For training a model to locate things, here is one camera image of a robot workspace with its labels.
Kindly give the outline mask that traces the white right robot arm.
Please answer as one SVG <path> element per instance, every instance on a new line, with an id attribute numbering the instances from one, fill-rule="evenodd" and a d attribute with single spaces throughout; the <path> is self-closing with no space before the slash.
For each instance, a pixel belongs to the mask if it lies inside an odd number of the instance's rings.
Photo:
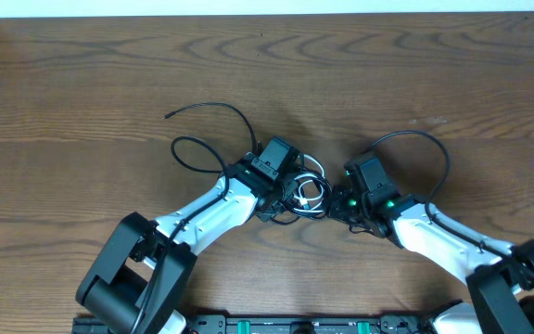
<path id="1" fill-rule="evenodd" d="M 425 333 L 534 333 L 534 239 L 483 235 L 415 194 L 402 195 L 380 160 L 364 153 L 344 166 L 328 216 L 418 253 L 464 283 L 470 302 L 453 302 L 422 320 Z"/>

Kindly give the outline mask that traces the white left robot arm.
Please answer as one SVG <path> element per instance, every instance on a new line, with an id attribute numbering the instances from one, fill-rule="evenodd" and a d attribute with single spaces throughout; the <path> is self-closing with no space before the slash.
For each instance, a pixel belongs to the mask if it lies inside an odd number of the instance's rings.
<path id="1" fill-rule="evenodd" d="M 289 198 L 299 150 L 279 137 L 233 164 L 219 160 L 216 184 L 153 220 L 125 216 L 77 288 L 75 300 L 111 333 L 181 333 L 176 308 L 198 255 L 252 216 L 268 220 Z"/>

